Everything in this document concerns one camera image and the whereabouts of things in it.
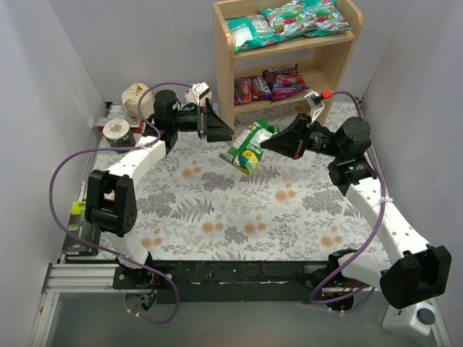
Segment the green snack bag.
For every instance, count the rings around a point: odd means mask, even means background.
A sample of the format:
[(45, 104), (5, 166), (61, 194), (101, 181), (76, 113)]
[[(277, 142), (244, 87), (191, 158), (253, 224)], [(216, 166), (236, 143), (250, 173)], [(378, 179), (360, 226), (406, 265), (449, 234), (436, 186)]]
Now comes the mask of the green snack bag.
[(219, 154), (219, 158), (244, 174), (252, 175), (264, 153), (260, 144), (279, 132), (277, 126), (270, 125), (265, 119), (258, 119), (243, 130), (233, 143)]

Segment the purple berries candy bag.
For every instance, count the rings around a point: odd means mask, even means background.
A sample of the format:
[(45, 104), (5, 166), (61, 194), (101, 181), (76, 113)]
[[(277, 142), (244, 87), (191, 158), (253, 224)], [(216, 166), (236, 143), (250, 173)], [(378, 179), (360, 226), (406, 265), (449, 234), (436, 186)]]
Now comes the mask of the purple berries candy bag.
[(263, 78), (271, 90), (273, 102), (291, 98), (308, 90), (298, 66), (298, 64), (289, 64), (263, 70)]
[(234, 80), (234, 104), (272, 100), (272, 93), (263, 76), (238, 77)]

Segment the teal candy bag white back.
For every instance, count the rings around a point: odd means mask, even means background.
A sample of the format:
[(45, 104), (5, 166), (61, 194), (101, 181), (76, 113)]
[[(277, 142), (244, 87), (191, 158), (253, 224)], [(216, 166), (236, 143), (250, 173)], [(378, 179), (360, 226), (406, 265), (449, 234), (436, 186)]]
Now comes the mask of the teal candy bag white back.
[(280, 35), (275, 34), (261, 14), (226, 18), (226, 23), (235, 53), (271, 46), (281, 41)]

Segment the teal mint candy bag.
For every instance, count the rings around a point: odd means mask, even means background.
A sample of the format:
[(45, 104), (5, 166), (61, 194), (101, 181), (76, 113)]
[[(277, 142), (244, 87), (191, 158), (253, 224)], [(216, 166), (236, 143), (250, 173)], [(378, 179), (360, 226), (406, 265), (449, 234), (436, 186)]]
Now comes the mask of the teal mint candy bag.
[(313, 16), (316, 28), (305, 33), (305, 37), (324, 37), (350, 31), (352, 28), (331, 0), (302, 1)]
[(260, 14), (281, 40), (297, 38), (317, 28), (314, 16), (301, 1), (290, 1), (279, 8), (261, 9)]

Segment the teal mint candy bag front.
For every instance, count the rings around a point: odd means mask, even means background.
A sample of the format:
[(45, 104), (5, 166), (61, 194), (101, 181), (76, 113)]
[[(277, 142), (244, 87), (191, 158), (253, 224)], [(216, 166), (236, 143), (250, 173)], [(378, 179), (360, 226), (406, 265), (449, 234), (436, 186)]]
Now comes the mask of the teal mint candy bag front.
[(316, 28), (305, 33), (305, 37), (324, 37), (350, 31), (352, 28), (331, 0), (302, 1), (313, 16)]

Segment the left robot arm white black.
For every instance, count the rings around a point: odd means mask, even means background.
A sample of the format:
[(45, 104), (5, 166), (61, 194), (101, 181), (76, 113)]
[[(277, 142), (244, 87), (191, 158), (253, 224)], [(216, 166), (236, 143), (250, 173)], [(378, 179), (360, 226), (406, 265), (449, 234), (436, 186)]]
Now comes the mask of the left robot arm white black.
[(120, 265), (140, 269), (149, 253), (132, 229), (137, 220), (135, 187), (158, 161), (174, 148), (179, 132), (193, 132), (207, 142), (232, 140), (234, 130), (213, 110), (210, 99), (182, 109), (172, 90), (154, 96), (154, 112), (135, 150), (105, 171), (88, 177), (85, 219), (110, 241)]

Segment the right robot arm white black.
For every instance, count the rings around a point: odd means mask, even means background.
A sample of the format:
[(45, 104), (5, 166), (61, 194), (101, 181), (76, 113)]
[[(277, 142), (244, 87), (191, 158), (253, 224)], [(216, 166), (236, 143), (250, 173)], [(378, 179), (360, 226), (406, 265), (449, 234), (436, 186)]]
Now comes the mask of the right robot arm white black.
[(383, 177), (365, 156), (371, 146), (366, 120), (350, 117), (332, 132), (300, 113), (260, 146), (294, 160), (307, 151), (333, 157), (328, 165), (331, 182), (373, 229), (360, 248), (329, 256), (330, 273), (313, 289), (311, 303), (326, 284), (342, 278), (380, 289), (396, 309), (444, 294), (451, 254), (421, 236), (387, 199)]

